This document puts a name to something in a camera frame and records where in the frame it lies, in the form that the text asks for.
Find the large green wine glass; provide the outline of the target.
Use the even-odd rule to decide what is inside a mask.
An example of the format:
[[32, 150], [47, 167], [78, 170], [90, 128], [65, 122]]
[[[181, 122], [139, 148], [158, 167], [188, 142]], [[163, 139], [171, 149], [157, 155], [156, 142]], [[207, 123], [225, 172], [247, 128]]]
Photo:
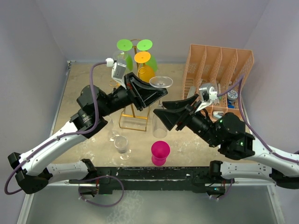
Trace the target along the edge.
[[157, 61], [155, 57], [149, 52], [152, 48], [153, 42], [149, 39], [143, 39], [137, 43], [137, 49], [139, 52], [135, 56], [135, 61], [137, 63], [145, 64], [153, 69], [154, 72], [157, 71]]

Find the pink plastic goblet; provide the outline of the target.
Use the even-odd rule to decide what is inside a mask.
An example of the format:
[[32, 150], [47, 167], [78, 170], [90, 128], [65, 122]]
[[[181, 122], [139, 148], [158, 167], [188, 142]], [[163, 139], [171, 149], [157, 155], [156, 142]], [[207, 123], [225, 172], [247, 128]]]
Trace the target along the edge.
[[165, 141], [156, 141], [151, 146], [152, 163], [155, 166], [162, 166], [166, 163], [167, 157], [169, 156], [171, 148]]

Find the yellow plastic goblet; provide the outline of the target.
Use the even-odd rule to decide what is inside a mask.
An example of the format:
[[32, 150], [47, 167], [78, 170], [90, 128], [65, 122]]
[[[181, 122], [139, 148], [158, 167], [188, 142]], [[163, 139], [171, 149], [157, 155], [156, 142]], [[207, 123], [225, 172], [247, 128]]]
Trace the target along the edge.
[[151, 54], [147, 51], [140, 51], [134, 56], [135, 62], [139, 64], [138, 77], [147, 83], [155, 76], [154, 70], [146, 63], [151, 59]]

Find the round blue tin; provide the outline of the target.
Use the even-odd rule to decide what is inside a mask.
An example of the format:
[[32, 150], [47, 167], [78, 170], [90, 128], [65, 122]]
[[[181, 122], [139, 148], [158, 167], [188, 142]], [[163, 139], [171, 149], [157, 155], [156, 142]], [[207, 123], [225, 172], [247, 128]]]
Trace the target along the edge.
[[227, 99], [229, 101], [236, 101], [238, 99], [238, 92], [235, 90], [231, 90], [227, 93]]

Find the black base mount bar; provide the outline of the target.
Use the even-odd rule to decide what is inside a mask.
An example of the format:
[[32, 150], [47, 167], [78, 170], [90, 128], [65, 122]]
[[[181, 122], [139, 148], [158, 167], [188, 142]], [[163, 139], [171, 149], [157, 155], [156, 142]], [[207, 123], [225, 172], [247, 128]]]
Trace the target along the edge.
[[70, 179], [70, 183], [98, 183], [99, 194], [112, 194], [114, 190], [124, 189], [223, 195], [226, 191], [223, 184], [235, 181], [221, 176], [221, 164], [221, 161], [213, 161], [208, 167], [92, 167], [83, 180]]

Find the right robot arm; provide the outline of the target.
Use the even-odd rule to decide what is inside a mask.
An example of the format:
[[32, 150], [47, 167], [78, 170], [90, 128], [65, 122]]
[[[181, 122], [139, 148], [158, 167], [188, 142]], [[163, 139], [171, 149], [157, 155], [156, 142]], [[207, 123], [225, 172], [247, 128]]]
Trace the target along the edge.
[[210, 147], [232, 160], [249, 160], [251, 164], [212, 161], [208, 179], [249, 178], [274, 182], [285, 189], [299, 187], [299, 154], [271, 147], [255, 133], [245, 131], [247, 125], [232, 112], [213, 122], [206, 111], [207, 102], [196, 100], [195, 94], [185, 100], [163, 102], [154, 114], [168, 130], [188, 127]]

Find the orange plastic desk organizer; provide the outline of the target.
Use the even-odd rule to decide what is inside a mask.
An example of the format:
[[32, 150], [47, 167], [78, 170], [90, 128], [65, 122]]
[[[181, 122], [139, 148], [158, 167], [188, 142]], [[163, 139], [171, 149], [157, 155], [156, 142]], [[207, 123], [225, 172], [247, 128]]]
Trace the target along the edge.
[[222, 93], [244, 76], [245, 85], [254, 64], [252, 50], [191, 44], [182, 82], [182, 99], [186, 99], [191, 87], [199, 88], [211, 83]]

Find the white blue tape dispenser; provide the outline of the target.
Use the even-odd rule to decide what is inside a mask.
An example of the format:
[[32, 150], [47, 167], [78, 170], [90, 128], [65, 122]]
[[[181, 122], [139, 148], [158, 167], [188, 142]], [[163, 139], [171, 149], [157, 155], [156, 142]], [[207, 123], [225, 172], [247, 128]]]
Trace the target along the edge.
[[213, 118], [214, 119], [220, 119], [224, 115], [223, 111], [213, 111]]

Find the small green wine glass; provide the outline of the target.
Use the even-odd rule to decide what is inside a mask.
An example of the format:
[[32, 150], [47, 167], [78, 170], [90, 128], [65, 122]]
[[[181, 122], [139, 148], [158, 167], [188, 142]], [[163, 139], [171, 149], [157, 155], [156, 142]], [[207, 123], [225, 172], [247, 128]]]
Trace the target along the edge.
[[117, 48], [123, 53], [123, 58], [126, 61], [127, 69], [129, 71], [133, 70], [133, 60], [131, 55], [128, 53], [133, 47], [133, 44], [130, 40], [128, 39], [120, 39], [117, 42]]

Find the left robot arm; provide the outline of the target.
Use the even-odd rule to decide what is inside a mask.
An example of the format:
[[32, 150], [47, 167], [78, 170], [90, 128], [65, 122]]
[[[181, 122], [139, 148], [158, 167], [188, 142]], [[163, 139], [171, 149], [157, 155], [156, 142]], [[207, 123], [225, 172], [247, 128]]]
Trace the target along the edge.
[[124, 75], [122, 81], [121, 86], [106, 94], [93, 84], [91, 74], [90, 84], [77, 98], [80, 109], [64, 126], [35, 148], [8, 156], [13, 171], [6, 180], [5, 193], [11, 194], [8, 185], [12, 178], [16, 179], [19, 191], [26, 194], [36, 193], [50, 183], [64, 180], [93, 182], [96, 168], [89, 159], [66, 164], [54, 164], [53, 161], [103, 129], [108, 124], [104, 119], [106, 116], [130, 104], [141, 111], [168, 93], [166, 88], [154, 87], [132, 72]]

